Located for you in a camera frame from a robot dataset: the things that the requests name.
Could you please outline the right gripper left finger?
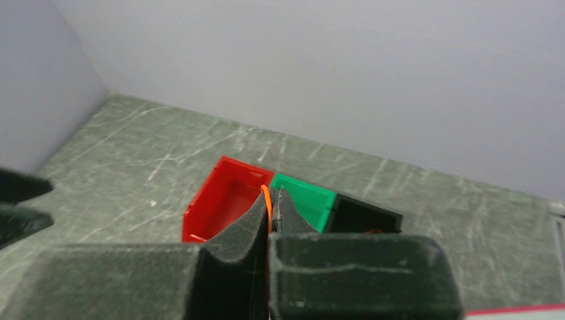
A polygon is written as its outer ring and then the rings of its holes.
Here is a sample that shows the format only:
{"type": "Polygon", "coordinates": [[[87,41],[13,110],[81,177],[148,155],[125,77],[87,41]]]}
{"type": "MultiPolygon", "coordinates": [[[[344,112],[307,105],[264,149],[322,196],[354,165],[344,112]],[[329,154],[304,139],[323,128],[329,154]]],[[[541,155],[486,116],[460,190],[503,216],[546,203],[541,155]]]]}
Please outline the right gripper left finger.
{"type": "Polygon", "coordinates": [[[273,190],[205,243],[87,243],[41,252],[2,319],[267,319],[273,190]]]}

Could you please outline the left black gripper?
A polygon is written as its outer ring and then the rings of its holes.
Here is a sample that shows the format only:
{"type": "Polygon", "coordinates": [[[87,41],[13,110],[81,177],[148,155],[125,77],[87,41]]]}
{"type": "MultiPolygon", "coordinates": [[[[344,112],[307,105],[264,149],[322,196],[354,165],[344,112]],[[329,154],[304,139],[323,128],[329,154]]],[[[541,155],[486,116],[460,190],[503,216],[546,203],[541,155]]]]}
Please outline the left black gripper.
{"type": "Polygon", "coordinates": [[[22,204],[53,190],[48,179],[1,168],[2,249],[54,224],[50,213],[22,204]]]}

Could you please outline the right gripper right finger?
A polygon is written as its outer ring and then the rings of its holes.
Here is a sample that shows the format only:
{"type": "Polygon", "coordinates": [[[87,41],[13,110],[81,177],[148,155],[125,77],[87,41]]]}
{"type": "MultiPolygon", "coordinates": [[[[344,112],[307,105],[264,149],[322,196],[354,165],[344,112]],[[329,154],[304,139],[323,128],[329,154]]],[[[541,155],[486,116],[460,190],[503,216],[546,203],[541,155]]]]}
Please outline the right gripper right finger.
{"type": "Polygon", "coordinates": [[[433,239],[319,233],[284,189],[271,195],[272,319],[462,319],[448,257],[433,239]]]}

